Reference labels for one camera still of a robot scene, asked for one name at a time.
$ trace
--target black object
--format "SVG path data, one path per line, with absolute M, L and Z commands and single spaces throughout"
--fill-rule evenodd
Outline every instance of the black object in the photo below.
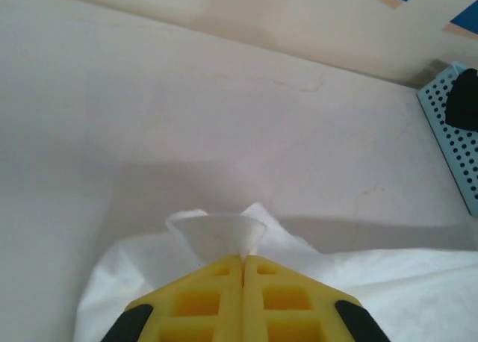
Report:
M 365 308 L 340 300 L 335 309 L 356 342 L 390 342 Z
M 478 75 L 467 69 L 455 81 L 447 99 L 445 122 L 455 128 L 478 131 Z
M 137 342 L 152 310 L 151 305 L 139 305 L 123 312 L 101 342 Z

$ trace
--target white wall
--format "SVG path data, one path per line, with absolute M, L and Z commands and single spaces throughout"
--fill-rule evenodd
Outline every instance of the white wall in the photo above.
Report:
M 478 66 L 475 39 L 443 31 L 475 0 L 86 0 L 408 84 Z

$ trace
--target white paper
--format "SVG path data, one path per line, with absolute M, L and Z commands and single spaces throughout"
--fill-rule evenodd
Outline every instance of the white paper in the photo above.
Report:
M 175 222 L 184 224 L 173 233 L 117 243 L 92 272 L 78 305 L 74 341 L 100 341 L 130 301 L 222 258 L 224 253 L 254 249 L 258 255 L 355 296 L 392 342 L 476 340 L 478 252 L 405 249 L 324 255 L 290 235 L 259 204 L 242 215 L 254 220 L 223 215 L 225 226 L 232 221 L 246 225 L 231 229 L 236 242 L 232 250 L 221 243 L 229 238 L 228 229 L 219 228 L 221 238 L 214 239 L 220 216 L 198 219 L 206 216 L 204 211 L 170 217 L 168 226 L 173 230 Z M 261 224 L 255 220 L 266 228 L 262 237 Z M 190 225 L 193 228 L 182 229 L 188 224 L 194 224 Z M 204 228 L 201 237 L 193 237 L 190 233 L 200 226 Z M 204 250 L 198 242 L 205 236 L 206 226 L 213 229 L 208 232 L 213 237 L 205 243 L 216 241 L 216 245 Z M 181 236 L 181 230 L 188 232 Z

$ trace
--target square hole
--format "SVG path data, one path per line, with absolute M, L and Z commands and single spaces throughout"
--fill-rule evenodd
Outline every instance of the square hole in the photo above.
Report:
M 277 271 L 276 271 L 276 269 L 273 269 L 270 266 L 262 264 L 262 265 L 257 266 L 257 273 L 259 275 L 276 275 Z
M 173 305 L 172 316 L 215 316 L 219 312 L 221 295 L 214 291 L 180 293 Z
M 311 310 L 311 300 L 301 287 L 270 286 L 262 290 L 266 310 Z
M 212 342 L 214 330 L 212 327 L 196 327 L 183 329 L 161 330 L 159 342 Z
M 222 266 L 219 269 L 217 269 L 214 276 L 227 276 L 228 274 L 230 274 L 229 268 L 227 266 Z
M 269 342 L 324 342 L 318 320 L 272 320 L 267 322 Z

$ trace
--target perforated metal plate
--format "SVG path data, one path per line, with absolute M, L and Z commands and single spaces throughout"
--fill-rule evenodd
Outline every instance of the perforated metal plate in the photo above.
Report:
M 445 123 L 448 94 L 458 75 L 466 69 L 460 63 L 453 63 L 419 90 L 417 97 L 470 214 L 478 217 L 478 133 Z

